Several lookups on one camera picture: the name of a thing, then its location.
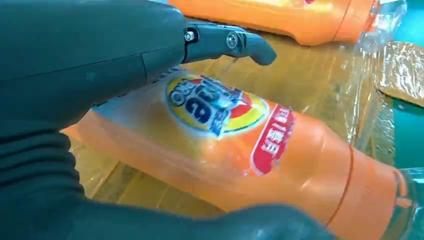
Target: bottle label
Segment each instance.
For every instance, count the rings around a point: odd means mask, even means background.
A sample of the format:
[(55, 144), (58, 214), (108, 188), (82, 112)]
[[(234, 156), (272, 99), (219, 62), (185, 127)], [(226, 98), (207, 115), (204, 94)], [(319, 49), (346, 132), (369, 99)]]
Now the bottle label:
[(217, 141), (239, 138), (247, 150), (245, 173), (262, 176), (278, 166), (294, 128), (290, 108), (203, 75), (179, 73), (169, 72), (165, 88), (165, 102), (178, 122)]
[(168, 108), (180, 122), (218, 139), (260, 124), (269, 108), (257, 96), (203, 75), (171, 79), (165, 94)]
[(293, 133), (295, 117), (291, 109), (276, 105), (252, 151), (250, 161), (258, 175), (278, 166)]

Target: orange bottle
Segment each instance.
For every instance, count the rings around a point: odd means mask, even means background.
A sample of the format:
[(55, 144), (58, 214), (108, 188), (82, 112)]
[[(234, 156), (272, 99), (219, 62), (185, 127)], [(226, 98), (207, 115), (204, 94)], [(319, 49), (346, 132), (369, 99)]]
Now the orange bottle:
[(151, 174), (227, 211), (284, 203), (345, 240), (379, 240), (396, 209), (414, 209), (399, 170), (322, 122), (181, 68), (94, 111), (143, 136), (149, 161), (185, 171)]
[(301, 45), (355, 43), (378, 0), (168, 0), (186, 16), (291, 36)]

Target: plastic film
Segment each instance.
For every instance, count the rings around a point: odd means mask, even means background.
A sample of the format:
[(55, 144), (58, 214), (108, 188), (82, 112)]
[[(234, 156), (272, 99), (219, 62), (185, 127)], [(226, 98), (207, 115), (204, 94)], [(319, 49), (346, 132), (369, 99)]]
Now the plastic film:
[(383, 54), (378, 89), (424, 107), (424, 50), (412, 43), (390, 42)]
[(85, 195), (93, 198), (118, 161), (96, 152), (73, 138), (71, 138), (70, 152), (75, 156), (75, 168), (79, 172), (79, 182), (84, 187)]

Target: yellow logo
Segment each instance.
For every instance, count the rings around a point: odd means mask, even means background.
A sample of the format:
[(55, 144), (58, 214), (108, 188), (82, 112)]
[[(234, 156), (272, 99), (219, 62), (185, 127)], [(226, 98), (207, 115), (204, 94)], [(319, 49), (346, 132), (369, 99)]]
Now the yellow logo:
[(169, 109), (178, 119), (218, 138), (254, 126), (268, 112), (261, 98), (205, 76), (171, 80), (166, 96)]

